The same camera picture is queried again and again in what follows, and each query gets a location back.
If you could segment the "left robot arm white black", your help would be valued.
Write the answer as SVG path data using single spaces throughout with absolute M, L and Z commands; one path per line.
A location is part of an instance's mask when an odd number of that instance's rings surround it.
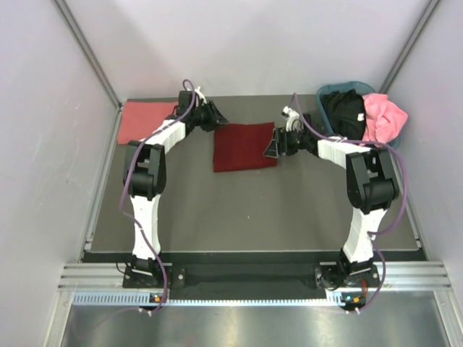
M 121 201 L 129 198 L 133 211 L 124 212 L 134 225 L 135 244 L 126 276 L 139 278 L 147 286 L 166 286 L 158 236 L 158 208 L 166 188 L 166 154 L 194 129 L 211 132 L 228 120 L 200 88 L 179 92 L 173 111 L 152 133 L 127 144 Z

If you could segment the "dark red t-shirt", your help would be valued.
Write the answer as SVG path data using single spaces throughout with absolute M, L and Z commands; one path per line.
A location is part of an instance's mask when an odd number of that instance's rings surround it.
M 270 168 L 275 158 L 263 154 L 270 145 L 274 123 L 229 124 L 214 132 L 213 171 L 215 173 Z

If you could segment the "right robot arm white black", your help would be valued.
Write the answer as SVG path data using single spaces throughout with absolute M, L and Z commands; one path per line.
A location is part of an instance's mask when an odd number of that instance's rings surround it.
M 357 145 L 345 137 L 318 134 L 307 127 L 307 116 L 292 108 L 284 108 L 281 115 L 286 124 L 273 130 L 271 142 L 263 153 L 265 157 L 279 159 L 306 150 L 344 169 L 347 197 L 352 206 L 349 233 L 336 269 L 324 270 L 318 281 L 331 291 L 354 286 L 373 270 L 373 243 L 384 216 L 399 196 L 389 151 Z

